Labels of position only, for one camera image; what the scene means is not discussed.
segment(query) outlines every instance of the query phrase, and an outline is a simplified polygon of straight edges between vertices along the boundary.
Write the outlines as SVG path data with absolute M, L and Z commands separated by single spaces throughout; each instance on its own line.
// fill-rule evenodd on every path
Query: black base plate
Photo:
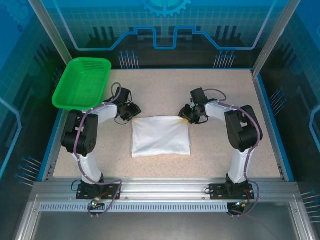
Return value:
M 100 196 L 101 194 L 108 192 L 108 194 L 101 197 L 102 200 L 112 200 L 117 192 L 119 184 L 110 184 L 110 185 L 93 185 L 81 182 L 79 184 L 76 199 L 78 200 L 93 200 L 95 197 Z M 120 199 L 120 193 L 115 198 L 116 200 Z
M 251 184 L 247 185 L 246 188 L 249 192 L 252 190 L 252 193 L 249 194 L 250 200 L 255 199 L 255 194 L 253 192 L 253 188 Z M 248 196 L 245 192 L 240 192 L 238 194 L 234 194 L 234 196 L 229 196 L 225 184 L 209 184 L 208 192 L 210 194 L 211 200 L 247 200 Z

